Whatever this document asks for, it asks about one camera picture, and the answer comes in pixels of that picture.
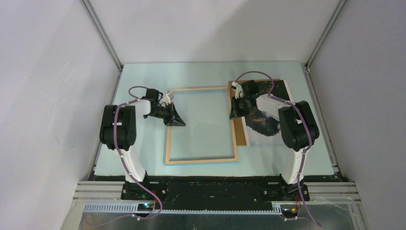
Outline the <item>brown fibreboard backing board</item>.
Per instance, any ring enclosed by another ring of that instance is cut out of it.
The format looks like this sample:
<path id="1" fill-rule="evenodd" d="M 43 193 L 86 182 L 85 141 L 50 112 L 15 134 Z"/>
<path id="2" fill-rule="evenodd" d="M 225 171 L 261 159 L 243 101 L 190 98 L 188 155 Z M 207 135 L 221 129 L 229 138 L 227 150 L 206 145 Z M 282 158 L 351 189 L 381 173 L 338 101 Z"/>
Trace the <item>brown fibreboard backing board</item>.
<path id="1" fill-rule="evenodd" d="M 255 80 L 258 85 L 258 88 L 261 92 L 268 92 L 271 88 L 271 81 L 270 80 Z M 243 117 L 239 117 L 233 119 L 234 127 L 235 127 L 235 136 L 236 136 L 236 143 L 237 146 L 248 146 L 246 143 L 246 138 L 244 134 L 244 128 L 242 123 Z"/>

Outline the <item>landscape photo print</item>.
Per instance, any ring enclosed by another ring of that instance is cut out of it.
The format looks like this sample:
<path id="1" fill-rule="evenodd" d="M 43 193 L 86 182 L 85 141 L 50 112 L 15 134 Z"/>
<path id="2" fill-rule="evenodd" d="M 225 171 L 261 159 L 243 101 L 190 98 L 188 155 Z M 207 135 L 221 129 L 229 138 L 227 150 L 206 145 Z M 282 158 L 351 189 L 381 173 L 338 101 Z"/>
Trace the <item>landscape photo print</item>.
<path id="1" fill-rule="evenodd" d="M 292 94 L 286 80 L 275 80 L 272 94 L 290 101 Z M 248 146 L 283 145 L 280 122 L 269 113 L 253 109 L 242 119 Z"/>

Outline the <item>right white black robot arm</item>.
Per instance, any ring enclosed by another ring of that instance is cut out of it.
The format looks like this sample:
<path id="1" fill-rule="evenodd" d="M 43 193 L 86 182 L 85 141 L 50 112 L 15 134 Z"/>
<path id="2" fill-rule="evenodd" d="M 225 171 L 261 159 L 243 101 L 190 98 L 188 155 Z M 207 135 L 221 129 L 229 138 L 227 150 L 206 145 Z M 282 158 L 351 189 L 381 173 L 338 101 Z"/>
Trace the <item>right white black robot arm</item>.
<path id="1" fill-rule="evenodd" d="M 303 168 L 307 152 L 313 146 L 320 132 L 310 105 L 306 101 L 297 103 L 282 99 L 271 92 L 260 91 L 254 80 L 231 83 L 234 96 L 231 97 L 231 120 L 245 117 L 254 110 L 268 113 L 279 122 L 280 134 L 285 146 L 293 151 L 285 164 L 281 177 L 284 184 L 279 186 L 279 196 L 284 200 L 293 199 L 298 184 L 303 179 Z"/>

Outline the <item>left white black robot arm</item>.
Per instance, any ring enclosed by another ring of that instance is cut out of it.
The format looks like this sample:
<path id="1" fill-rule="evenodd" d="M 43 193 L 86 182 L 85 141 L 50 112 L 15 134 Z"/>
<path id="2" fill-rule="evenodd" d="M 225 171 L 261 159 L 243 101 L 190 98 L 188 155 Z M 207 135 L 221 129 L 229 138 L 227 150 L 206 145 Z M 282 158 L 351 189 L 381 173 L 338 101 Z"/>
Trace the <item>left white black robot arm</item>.
<path id="1" fill-rule="evenodd" d="M 132 150 L 136 141 L 136 116 L 162 119 L 167 127 L 185 127 L 179 116 L 173 93 L 164 94 L 153 88 L 145 88 L 145 96 L 134 97 L 132 101 L 119 105 L 104 106 L 100 128 L 100 142 L 115 152 L 125 171 L 125 180 L 136 183 L 133 194 L 139 199 L 151 195 L 151 186 L 143 182 L 147 172 L 142 166 L 139 155 Z"/>

